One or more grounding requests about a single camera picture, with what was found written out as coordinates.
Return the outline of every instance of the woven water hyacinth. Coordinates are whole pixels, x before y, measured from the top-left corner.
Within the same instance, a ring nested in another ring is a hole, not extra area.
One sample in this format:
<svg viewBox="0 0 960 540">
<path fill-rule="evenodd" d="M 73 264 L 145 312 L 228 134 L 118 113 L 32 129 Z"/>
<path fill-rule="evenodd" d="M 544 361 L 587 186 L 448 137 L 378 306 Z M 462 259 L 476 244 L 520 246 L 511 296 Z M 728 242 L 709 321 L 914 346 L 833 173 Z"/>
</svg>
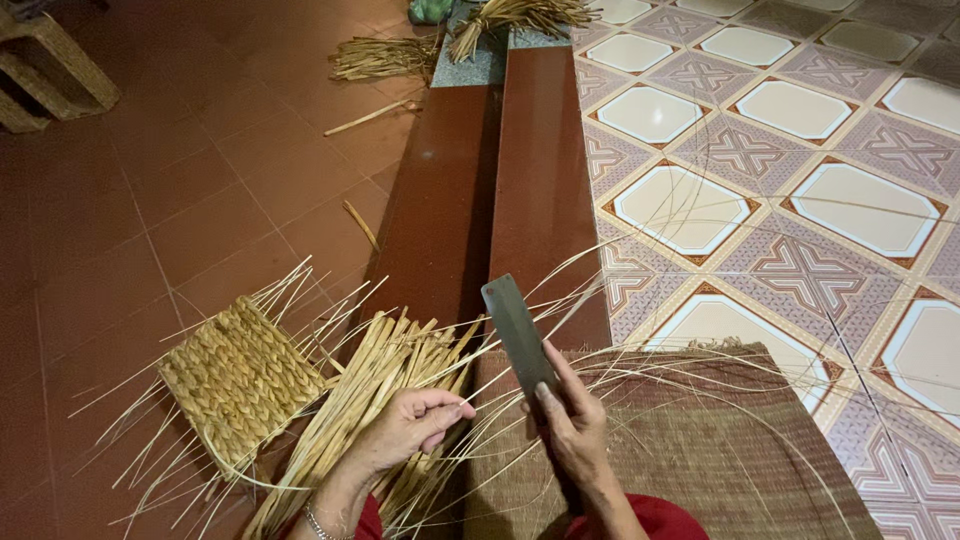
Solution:
<svg viewBox="0 0 960 540">
<path fill-rule="evenodd" d="M 246 296 L 171 350 L 159 371 L 226 479 L 324 389 L 324 377 Z"/>
</svg>

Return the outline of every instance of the cleaver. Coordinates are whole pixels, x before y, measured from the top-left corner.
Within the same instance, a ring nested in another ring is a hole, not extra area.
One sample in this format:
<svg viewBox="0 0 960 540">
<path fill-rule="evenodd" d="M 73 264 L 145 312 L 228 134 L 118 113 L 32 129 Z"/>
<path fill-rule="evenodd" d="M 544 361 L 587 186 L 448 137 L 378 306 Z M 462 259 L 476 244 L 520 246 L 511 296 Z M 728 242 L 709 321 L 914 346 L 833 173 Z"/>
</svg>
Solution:
<svg viewBox="0 0 960 540">
<path fill-rule="evenodd" d="M 540 334 L 534 326 L 533 317 L 523 301 L 523 295 L 516 288 L 513 276 L 507 274 L 481 289 L 483 300 L 487 304 L 487 312 L 493 319 L 493 326 L 500 335 L 500 341 L 507 350 L 507 357 L 514 368 L 516 379 L 530 405 L 530 412 L 537 423 L 537 431 L 546 448 L 546 455 L 553 466 L 553 474 L 560 483 L 560 489 L 566 499 L 567 512 L 574 516 L 584 514 L 583 502 L 580 499 L 580 490 L 573 480 L 566 474 L 564 468 L 557 462 L 550 446 L 550 430 L 546 427 L 546 417 L 537 400 L 535 388 L 541 381 L 561 400 L 563 392 L 559 391 L 557 374 L 546 359 L 543 346 L 540 343 Z"/>
</svg>

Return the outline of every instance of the woven panel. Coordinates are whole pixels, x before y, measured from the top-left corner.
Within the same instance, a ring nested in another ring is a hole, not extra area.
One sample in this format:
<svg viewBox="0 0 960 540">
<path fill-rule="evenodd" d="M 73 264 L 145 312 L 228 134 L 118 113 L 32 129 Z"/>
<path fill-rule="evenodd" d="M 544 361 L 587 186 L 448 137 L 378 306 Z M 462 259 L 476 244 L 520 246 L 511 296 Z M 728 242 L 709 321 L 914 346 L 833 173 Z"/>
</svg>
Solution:
<svg viewBox="0 0 960 540">
<path fill-rule="evenodd" d="M 171 350 L 159 371 L 207 450 L 238 471 L 324 387 L 320 373 L 248 297 Z M 233 476 L 214 460 L 226 478 Z"/>
<path fill-rule="evenodd" d="M 728 348 L 722 354 L 774 366 L 766 348 L 758 343 Z M 568 354 L 567 358 L 582 355 Z M 663 366 L 697 356 L 703 358 L 699 353 L 677 353 L 645 361 Z M 478 382 L 490 380 L 507 365 L 500 353 L 485 356 Z M 679 504 L 714 540 L 880 538 L 824 436 L 783 377 L 730 360 L 686 362 L 650 374 L 692 385 L 720 399 L 694 396 L 688 390 L 640 377 L 607 396 L 610 461 L 626 491 Z M 512 376 L 500 380 L 503 382 L 492 385 L 479 403 L 516 387 Z M 508 411 L 490 432 L 521 414 L 518 407 Z M 470 461 L 471 487 L 500 471 L 525 443 L 520 424 L 484 447 L 482 454 L 490 457 Z M 465 522 L 464 537 L 536 538 L 565 511 L 555 483 L 549 463 L 537 447 L 468 498 L 468 517 L 472 519 Z"/>
</svg>

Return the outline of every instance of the loose straw piece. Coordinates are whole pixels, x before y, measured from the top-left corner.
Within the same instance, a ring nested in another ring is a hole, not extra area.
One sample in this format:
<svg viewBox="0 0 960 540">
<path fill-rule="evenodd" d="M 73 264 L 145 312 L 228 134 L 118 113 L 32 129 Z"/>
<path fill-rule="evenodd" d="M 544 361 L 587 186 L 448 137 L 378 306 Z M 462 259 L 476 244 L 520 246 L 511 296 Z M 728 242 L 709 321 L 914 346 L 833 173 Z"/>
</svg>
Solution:
<svg viewBox="0 0 960 540">
<path fill-rule="evenodd" d="M 367 235 L 367 239 L 370 241 L 370 244 L 377 253 L 380 253 L 380 246 L 376 243 L 376 236 L 373 235 L 373 231 L 370 230 L 370 227 L 367 227 L 367 222 L 360 217 L 360 212 L 353 207 L 350 201 L 344 201 L 344 209 L 350 212 L 350 215 L 353 216 L 353 220 L 357 222 L 357 225 L 360 226 L 360 229 L 363 229 L 363 233 Z"/>
<path fill-rule="evenodd" d="M 404 104 L 406 104 L 406 103 L 408 103 L 408 102 L 410 102 L 410 101 L 413 101 L 413 100 L 410 100 L 410 99 L 401 99 L 400 101 L 397 101 L 396 103 L 392 103 L 392 104 L 388 105 L 387 107 L 384 107 L 384 108 L 381 109 L 381 110 L 376 110 L 376 111 L 371 112 L 370 114 L 368 114 L 368 115 L 366 115 L 366 116 L 363 116 L 362 118 L 357 118 L 356 120 L 353 120 L 352 122 L 348 122 L 348 123 L 344 124 L 343 126 L 340 126 L 339 128 L 333 128 L 332 130 L 325 131 L 325 132 L 324 132 L 324 136 L 331 136 L 331 135 L 333 135 L 333 134 L 338 134 L 338 133 L 340 133 L 340 132 L 343 131 L 343 130 L 348 130 L 348 129 L 352 128 L 353 126 L 357 126 L 357 125 L 363 124 L 363 123 L 366 122 L 367 120 L 373 120 L 374 118 L 376 118 L 376 117 L 379 116 L 380 114 L 383 114 L 384 112 L 389 112 L 389 111 L 390 111 L 391 109 L 393 109 L 394 107 L 399 107 L 399 106 L 404 105 Z"/>
</svg>

